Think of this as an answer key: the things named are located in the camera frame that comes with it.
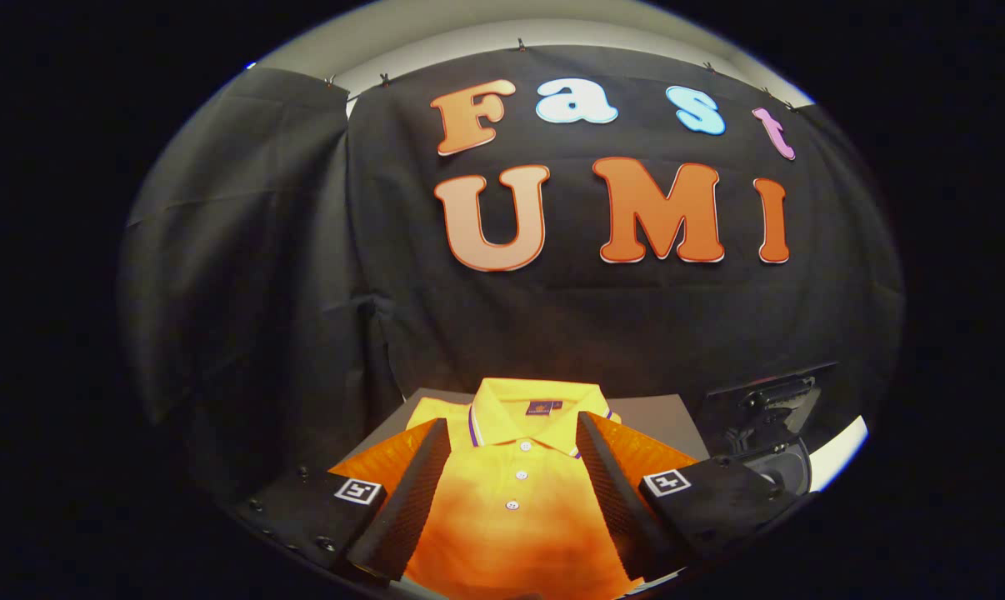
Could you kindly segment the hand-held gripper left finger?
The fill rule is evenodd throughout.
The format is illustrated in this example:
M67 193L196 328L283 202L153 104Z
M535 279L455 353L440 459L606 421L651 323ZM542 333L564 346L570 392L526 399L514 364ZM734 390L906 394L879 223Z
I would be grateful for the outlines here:
M399 581L452 452L445 418L396 434L332 468L298 467L233 513L251 531L330 576Z

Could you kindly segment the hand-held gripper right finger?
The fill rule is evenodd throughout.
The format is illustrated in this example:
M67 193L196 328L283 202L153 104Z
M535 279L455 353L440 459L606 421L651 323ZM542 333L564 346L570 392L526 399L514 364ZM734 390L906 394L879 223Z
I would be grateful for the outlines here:
M576 443L625 573L700 573L791 519L803 495L718 456L696 461L647 434L580 412Z

